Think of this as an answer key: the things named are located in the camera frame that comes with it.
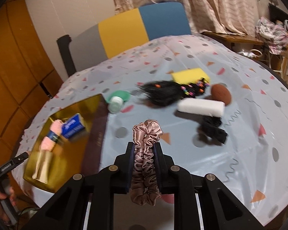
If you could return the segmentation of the left hand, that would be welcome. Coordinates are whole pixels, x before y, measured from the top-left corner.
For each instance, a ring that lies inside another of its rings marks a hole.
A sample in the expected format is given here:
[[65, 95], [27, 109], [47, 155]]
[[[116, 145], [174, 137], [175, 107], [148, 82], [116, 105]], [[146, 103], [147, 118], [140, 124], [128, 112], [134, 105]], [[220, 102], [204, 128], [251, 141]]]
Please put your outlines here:
[[[4, 199], [8, 198], [11, 202], [11, 204], [13, 206], [16, 206], [16, 195], [15, 195], [15, 191], [13, 189], [13, 187], [10, 187], [10, 194], [7, 195], [5, 193], [0, 192], [0, 202]], [[7, 216], [7, 214], [5, 213], [1, 203], [0, 203], [0, 218], [2, 219], [2, 221], [6, 224], [6, 225], [10, 225], [10, 219]]]

